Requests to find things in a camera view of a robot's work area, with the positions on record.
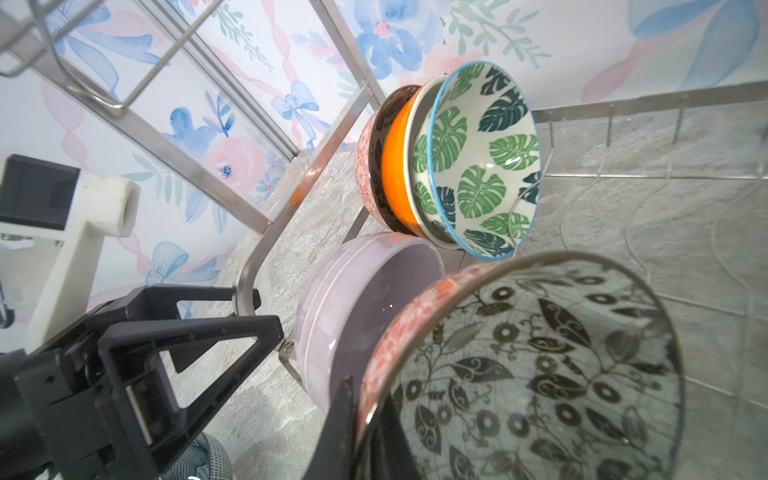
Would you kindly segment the green leaf pattern bowl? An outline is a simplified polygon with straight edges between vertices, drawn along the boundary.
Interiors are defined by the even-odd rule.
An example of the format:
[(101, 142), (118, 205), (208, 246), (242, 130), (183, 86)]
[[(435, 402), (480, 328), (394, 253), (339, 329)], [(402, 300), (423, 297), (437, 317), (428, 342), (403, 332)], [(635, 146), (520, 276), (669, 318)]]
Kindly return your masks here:
[(439, 77), (417, 109), (409, 180), (427, 231), (446, 249), (508, 258), (537, 211), (539, 138), (524, 95), (500, 66)]

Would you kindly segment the stainless steel dish rack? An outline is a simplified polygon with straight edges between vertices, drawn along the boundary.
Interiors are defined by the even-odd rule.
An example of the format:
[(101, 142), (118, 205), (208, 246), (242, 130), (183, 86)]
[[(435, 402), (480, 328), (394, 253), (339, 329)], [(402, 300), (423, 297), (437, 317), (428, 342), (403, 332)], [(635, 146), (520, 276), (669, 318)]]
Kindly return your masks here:
[[(306, 1), (175, 1), (293, 150), (324, 137), (354, 78)], [(342, 1), (385, 91), (488, 60), (535, 108), (763, 80), (763, 1)], [(767, 400), (767, 106), (557, 124), (525, 249), (617, 254), (686, 314), (690, 374)]]

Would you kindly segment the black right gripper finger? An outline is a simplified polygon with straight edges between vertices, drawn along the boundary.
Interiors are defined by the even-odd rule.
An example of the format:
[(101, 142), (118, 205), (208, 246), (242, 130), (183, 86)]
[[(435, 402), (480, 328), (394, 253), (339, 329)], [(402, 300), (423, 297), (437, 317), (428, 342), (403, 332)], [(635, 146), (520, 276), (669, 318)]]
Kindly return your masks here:
[(337, 480), (353, 477), (356, 435), (356, 402), (353, 377), (338, 385), (318, 443), (303, 480)]

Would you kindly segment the lilac bowl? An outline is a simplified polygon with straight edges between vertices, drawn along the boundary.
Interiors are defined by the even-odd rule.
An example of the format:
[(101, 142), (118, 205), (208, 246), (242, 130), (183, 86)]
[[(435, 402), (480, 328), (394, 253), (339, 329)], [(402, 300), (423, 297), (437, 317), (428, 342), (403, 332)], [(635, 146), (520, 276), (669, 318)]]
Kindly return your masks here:
[(439, 250), (401, 233), (344, 243), (328, 255), (304, 289), (295, 322), (295, 351), (304, 390), (326, 413), (339, 383), (353, 394), (376, 345), (400, 311), (443, 278)]

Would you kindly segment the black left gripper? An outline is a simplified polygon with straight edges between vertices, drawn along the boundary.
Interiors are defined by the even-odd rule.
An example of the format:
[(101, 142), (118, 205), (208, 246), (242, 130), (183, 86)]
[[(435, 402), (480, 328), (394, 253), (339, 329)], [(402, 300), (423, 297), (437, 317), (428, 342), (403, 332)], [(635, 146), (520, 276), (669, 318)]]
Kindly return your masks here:
[(274, 315), (153, 320), (145, 300), (1, 357), (1, 476), (153, 479), (283, 339)]

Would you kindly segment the white bowl orange outside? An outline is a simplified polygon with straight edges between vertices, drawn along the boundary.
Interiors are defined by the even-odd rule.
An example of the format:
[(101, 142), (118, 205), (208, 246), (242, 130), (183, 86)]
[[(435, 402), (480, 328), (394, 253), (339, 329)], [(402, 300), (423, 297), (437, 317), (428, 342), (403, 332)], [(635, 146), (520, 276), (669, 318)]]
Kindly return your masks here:
[(425, 96), (442, 86), (445, 76), (438, 76), (416, 89), (396, 115), (384, 142), (381, 174), (384, 193), (388, 206), (396, 218), (406, 227), (406, 232), (428, 239), (440, 248), (448, 248), (449, 244), (436, 236), (424, 223), (418, 214), (411, 193), (408, 146), (409, 134), (412, 130), (411, 110)]

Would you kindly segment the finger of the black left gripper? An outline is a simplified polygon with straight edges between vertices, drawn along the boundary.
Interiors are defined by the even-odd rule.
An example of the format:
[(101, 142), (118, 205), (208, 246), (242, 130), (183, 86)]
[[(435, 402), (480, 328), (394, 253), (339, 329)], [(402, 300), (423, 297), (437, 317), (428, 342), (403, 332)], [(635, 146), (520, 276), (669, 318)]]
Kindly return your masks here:
[[(165, 321), (165, 320), (186, 320), (192, 319), (191, 313), (186, 316), (179, 313), (179, 304), (186, 305), (185, 308), (191, 311), (191, 304), (203, 302), (227, 303), (231, 304), (233, 299), (233, 288), (209, 287), (209, 286), (185, 286), (185, 285), (153, 285), (143, 286), (132, 290), (130, 293), (119, 299), (119, 319), (121, 321)], [(177, 373), (183, 372), (204, 353), (206, 353), (214, 344), (215, 340), (200, 343), (196, 346), (174, 347), (171, 349), (171, 360)], [(145, 360), (139, 359), (138, 353), (133, 351), (132, 346), (119, 347), (119, 375), (141, 375), (143, 363)], [(251, 375), (259, 366), (262, 357), (252, 358), (254, 362), (246, 365), (238, 360), (233, 364), (238, 366), (238, 373), (242, 375)]]

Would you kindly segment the small patterned dish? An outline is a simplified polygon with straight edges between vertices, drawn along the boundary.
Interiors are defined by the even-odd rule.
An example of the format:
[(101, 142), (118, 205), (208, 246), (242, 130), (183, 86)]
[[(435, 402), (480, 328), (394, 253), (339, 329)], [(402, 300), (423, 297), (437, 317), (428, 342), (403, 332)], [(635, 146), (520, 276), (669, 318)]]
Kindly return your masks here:
[(685, 387), (672, 321), (611, 259), (557, 251), (438, 280), (368, 363), (354, 468), (394, 479), (669, 479)]

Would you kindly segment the dark blue patterned bowl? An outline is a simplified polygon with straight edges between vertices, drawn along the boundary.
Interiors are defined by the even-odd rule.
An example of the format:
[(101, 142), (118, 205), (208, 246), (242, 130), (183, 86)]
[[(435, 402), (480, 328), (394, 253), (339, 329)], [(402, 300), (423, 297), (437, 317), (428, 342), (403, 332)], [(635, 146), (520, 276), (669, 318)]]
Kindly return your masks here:
[(201, 433), (182, 453), (162, 480), (233, 480), (230, 457), (212, 435)]

